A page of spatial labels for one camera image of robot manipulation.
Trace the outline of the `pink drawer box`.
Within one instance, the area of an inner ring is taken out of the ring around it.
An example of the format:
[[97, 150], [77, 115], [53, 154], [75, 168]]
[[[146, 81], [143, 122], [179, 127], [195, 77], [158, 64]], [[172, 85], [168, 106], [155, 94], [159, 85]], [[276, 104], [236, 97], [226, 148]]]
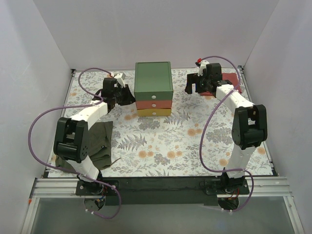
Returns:
[[141, 109], [171, 109], [171, 100], [143, 100], [136, 101], [136, 108]]

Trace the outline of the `yellow bottom drawer box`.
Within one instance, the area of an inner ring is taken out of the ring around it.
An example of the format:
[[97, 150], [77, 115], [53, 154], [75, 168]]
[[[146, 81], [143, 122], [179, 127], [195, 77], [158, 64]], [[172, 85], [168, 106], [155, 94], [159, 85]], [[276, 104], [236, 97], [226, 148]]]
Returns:
[[137, 109], [139, 117], [170, 116], [172, 109]]

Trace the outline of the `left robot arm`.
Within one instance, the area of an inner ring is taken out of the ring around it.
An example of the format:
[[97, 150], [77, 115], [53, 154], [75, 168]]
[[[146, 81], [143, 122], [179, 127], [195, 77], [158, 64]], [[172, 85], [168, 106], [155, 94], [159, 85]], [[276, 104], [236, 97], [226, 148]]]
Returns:
[[89, 130], [104, 115], [108, 114], [116, 104], [130, 105], [135, 102], [129, 86], [124, 82], [124, 73], [118, 73], [112, 78], [103, 80], [103, 88], [96, 92], [103, 102], [96, 105], [98, 97], [70, 118], [61, 117], [57, 122], [54, 154], [67, 161], [78, 173], [84, 188], [93, 195], [103, 191], [104, 184], [101, 172], [95, 167], [89, 157], [91, 150]]

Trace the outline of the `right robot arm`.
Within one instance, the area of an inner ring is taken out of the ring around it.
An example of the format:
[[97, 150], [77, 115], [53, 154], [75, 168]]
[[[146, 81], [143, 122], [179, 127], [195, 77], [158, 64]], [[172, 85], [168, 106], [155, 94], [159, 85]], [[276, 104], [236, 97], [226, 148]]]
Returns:
[[255, 149], [267, 139], [267, 112], [264, 105], [245, 99], [237, 87], [223, 79], [221, 65], [206, 60], [196, 62], [198, 72], [187, 75], [185, 92], [209, 92], [233, 114], [234, 148], [228, 164], [222, 170], [219, 189], [231, 194], [244, 185], [245, 169]]

